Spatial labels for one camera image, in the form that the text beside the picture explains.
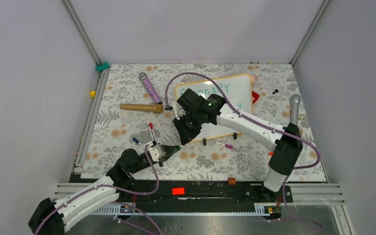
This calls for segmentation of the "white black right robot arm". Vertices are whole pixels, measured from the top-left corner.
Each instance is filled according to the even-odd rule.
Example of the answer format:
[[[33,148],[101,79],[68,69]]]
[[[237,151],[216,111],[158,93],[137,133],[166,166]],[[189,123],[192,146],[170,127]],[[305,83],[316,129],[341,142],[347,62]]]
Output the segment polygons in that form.
[[[270,124],[235,108],[224,95],[211,94],[204,98],[191,89],[187,89],[172,102],[171,107],[175,114],[172,123],[183,145],[199,136],[203,126],[213,124],[246,135],[272,152],[261,195],[269,202],[280,196],[280,188],[292,173],[303,149],[300,130],[296,124]]]

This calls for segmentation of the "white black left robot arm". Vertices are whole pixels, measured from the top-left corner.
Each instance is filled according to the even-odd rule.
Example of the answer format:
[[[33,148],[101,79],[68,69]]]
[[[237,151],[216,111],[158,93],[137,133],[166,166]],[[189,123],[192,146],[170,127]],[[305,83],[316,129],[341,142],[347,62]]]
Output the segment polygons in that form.
[[[163,165],[173,154],[180,151],[179,145],[160,143],[147,145],[139,154],[132,148],[125,149],[115,165],[90,186],[64,198],[41,201],[31,216],[28,226],[35,235],[63,235],[81,219],[102,206],[116,200],[127,201],[133,195],[151,195],[159,189],[159,176],[154,172],[154,187],[146,191],[133,191],[133,174],[154,164]]]

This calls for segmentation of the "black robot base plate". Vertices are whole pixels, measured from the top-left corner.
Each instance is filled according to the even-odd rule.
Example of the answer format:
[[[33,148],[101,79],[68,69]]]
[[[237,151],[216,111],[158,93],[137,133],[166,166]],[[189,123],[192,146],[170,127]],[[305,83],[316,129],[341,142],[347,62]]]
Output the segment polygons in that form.
[[[185,188],[184,195],[172,195],[172,188],[178,187]],[[237,181],[230,186],[227,180],[163,180],[154,194],[122,193],[118,201],[151,213],[255,212],[255,204],[280,206],[283,202],[292,203],[293,196],[289,186],[272,192],[264,189],[261,182]]]

